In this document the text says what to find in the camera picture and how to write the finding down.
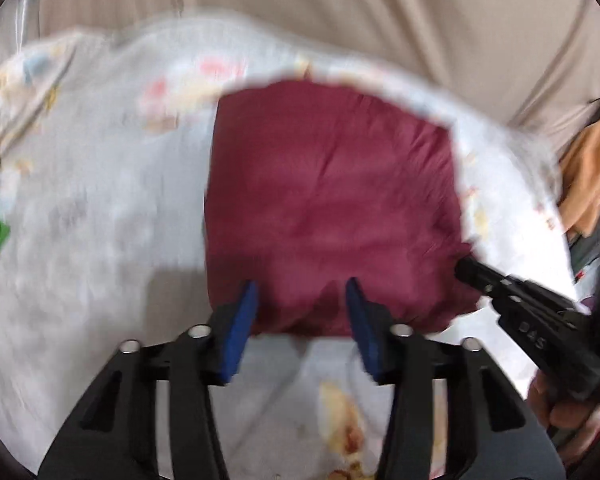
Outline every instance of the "brown fabric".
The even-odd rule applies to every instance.
[[[117,28],[166,9],[222,7],[372,54],[442,85],[558,153],[600,98],[594,0],[42,0],[41,28]]]
[[[600,217],[600,120],[573,141],[560,161],[559,209],[569,238],[589,236]]]

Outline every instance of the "folded maroon fabric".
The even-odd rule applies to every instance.
[[[417,330],[478,294],[454,277],[460,205],[446,130],[344,87],[284,81],[223,97],[205,201],[213,306],[256,280],[256,332],[349,335],[348,278]]]

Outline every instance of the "silver screw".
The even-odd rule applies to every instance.
[[[133,354],[134,352],[137,352],[141,346],[142,345],[139,341],[136,341],[135,339],[127,339],[120,345],[120,351],[123,354]]]
[[[389,330],[396,337],[409,337],[413,334],[413,328],[411,328],[409,325],[404,325],[401,323],[391,325],[391,328]]]
[[[209,325],[194,325],[189,328],[187,333],[189,334],[189,337],[192,337],[193,339],[199,339],[211,334],[211,327]]]
[[[462,341],[462,348],[469,352],[477,352],[482,350],[482,343],[475,337],[468,337]]]

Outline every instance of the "white fabric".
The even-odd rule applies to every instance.
[[[0,69],[0,214],[11,226],[0,252],[0,437],[32,471],[119,342],[171,340],[208,316],[203,197],[218,95],[307,71],[448,124],[478,256],[574,296],[544,147],[392,66],[227,14],[32,46]],[[533,365],[490,308],[440,338],[470,335],[524,391]],[[390,390],[371,385],[352,342],[262,336],[235,383],[213,392],[232,478],[339,466],[317,429],[325,380],[365,415],[372,468]]]

